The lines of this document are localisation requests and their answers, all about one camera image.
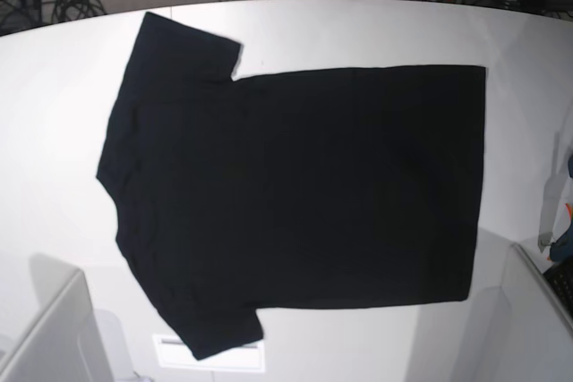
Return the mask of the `black T-shirt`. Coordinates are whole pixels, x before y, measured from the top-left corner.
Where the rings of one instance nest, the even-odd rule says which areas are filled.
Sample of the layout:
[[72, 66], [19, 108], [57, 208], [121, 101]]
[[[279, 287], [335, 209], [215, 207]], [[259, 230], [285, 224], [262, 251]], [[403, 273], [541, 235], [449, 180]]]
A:
[[234, 40], [147, 13], [97, 177], [151, 304], [203, 360], [257, 310], [463, 301], [487, 71], [408, 65], [233, 80]]

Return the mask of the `grey partition panel left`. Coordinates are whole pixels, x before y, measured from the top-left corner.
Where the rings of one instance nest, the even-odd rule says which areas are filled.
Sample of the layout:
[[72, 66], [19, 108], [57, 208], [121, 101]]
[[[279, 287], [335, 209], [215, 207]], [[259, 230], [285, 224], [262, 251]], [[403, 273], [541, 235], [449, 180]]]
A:
[[85, 275], [75, 269], [1, 360], [3, 381], [112, 381]]

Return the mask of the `grey partition panel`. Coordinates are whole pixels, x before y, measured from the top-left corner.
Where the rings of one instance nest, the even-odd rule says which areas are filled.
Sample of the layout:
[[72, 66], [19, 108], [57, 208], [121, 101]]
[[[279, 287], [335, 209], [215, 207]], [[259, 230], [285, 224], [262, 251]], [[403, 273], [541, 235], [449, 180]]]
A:
[[509, 331], [498, 381], [570, 381], [572, 319], [519, 245], [507, 256], [501, 290], [509, 302]]
[[1, 360], [3, 381], [112, 381], [85, 275], [75, 269]]

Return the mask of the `blue orange object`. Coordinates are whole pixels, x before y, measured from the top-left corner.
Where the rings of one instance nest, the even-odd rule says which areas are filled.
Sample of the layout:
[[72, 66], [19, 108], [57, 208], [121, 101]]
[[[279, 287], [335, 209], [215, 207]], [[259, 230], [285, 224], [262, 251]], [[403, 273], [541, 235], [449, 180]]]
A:
[[568, 229], [558, 238], [557, 241], [553, 242], [550, 246], [550, 253], [548, 260], [552, 262], [562, 262], [572, 256], [572, 205], [569, 203], [565, 204], [568, 214], [569, 214], [569, 227]]

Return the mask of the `black keyboard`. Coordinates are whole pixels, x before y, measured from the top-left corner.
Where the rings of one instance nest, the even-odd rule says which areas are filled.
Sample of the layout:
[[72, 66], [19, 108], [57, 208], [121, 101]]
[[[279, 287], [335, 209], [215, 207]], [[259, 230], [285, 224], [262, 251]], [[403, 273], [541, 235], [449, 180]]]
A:
[[549, 268], [543, 273], [545, 280], [550, 285], [563, 307], [572, 314], [572, 261], [564, 261], [559, 265]]

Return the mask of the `grey partition panel right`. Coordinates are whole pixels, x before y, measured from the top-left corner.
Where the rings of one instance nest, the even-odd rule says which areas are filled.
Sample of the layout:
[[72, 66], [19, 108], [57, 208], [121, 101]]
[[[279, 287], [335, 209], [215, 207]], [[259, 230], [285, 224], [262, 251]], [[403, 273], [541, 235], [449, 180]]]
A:
[[498, 381], [570, 381], [572, 319], [519, 245], [507, 256], [501, 290], [509, 302], [509, 331]]

